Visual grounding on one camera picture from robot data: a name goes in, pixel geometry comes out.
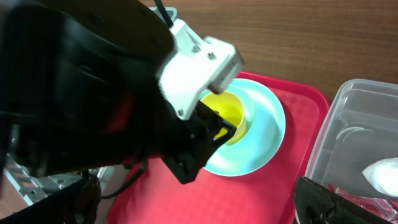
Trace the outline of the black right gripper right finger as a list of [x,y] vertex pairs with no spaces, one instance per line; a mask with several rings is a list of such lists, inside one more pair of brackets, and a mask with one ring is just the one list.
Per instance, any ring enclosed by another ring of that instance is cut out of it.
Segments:
[[307,177],[296,181],[294,205],[299,224],[394,224]]

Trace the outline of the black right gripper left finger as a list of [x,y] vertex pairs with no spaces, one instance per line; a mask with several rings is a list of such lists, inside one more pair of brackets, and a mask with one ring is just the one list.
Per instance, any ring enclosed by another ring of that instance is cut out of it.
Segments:
[[94,224],[100,201],[100,181],[91,175],[3,218],[1,224]]

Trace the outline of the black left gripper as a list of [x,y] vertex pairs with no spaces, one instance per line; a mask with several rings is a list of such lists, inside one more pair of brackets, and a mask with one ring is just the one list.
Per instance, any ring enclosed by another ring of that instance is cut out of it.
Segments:
[[[124,47],[153,61],[134,67],[133,112],[149,130],[127,161],[159,157],[182,184],[193,182],[236,126],[200,101],[203,91],[223,93],[244,62],[235,45],[200,37],[185,21],[160,19],[129,24]],[[144,73],[151,73],[150,80]]]

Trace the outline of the yellow plastic cup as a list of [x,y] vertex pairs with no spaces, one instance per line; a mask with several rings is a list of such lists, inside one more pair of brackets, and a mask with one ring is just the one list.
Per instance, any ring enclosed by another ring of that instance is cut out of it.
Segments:
[[234,136],[226,142],[232,145],[246,134],[246,118],[242,101],[233,93],[225,91],[219,95],[209,93],[201,99],[207,107],[236,127]]

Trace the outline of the white napkin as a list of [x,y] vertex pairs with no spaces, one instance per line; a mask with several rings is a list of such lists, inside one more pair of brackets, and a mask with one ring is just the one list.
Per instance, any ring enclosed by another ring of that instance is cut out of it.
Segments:
[[365,179],[378,192],[397,197],[397,158],[382,159],[362,171]]

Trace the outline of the red snack wrapper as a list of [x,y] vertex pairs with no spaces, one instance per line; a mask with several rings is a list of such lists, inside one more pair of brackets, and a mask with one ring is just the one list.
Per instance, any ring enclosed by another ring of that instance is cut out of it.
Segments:
[[356,196],[331,184],[328,185],[328,189],[378,217],[397,224],[397,202],[382,198]]

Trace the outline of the light blue plate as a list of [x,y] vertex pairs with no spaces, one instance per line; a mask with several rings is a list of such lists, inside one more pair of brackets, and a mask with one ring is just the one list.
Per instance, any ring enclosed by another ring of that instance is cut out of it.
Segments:
[[285,136],[286,118],[278,97],[259,82],[237,78],[227,91],[242,101],[248,127],[238,142],[219,147],[205,170],[237,177],[260,169],[275,156]]

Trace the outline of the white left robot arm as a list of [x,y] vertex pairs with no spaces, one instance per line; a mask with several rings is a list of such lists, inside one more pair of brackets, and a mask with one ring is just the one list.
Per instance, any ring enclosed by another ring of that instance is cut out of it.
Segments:
[[161,158],[182,184],[236,133],[200,101],[243,69],[161,2],[1,2],[1,155],[31,176]]

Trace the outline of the grey dishwasher rack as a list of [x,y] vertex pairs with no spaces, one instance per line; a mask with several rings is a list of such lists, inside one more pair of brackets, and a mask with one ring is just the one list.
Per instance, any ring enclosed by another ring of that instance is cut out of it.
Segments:
[[[41,178],[32,177],[27,168],[16,163],[9,154],[6,156],[6,166],[3,172],[7,180],[29,206],[83,178],[80,172],[69,172]],[[122,182],[119,169],[115,166],[90,169],[89,173],[97,176],[101,190],[105,195],[114,192]]]

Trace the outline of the red plastic tray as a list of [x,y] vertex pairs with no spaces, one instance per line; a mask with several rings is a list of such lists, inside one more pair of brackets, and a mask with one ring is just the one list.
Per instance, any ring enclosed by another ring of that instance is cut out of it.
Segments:
[[304,175],[318,132],[330,108],[327,97],[302,83],[243,72],[278,97],[286,115],[284,141],[259,170],[221,177],[201,170],[181,184],[160,159],[113,203],[109,223],[291,223],[293,191]]

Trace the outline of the clear plastic bin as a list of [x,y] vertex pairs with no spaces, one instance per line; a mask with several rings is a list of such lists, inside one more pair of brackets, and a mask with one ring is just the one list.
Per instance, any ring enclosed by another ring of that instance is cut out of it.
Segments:
[[354,195],[394,200],[378,192],[362,171],[397,158],[397,85],[365,79],[344,83],[323,122],[303,177]]

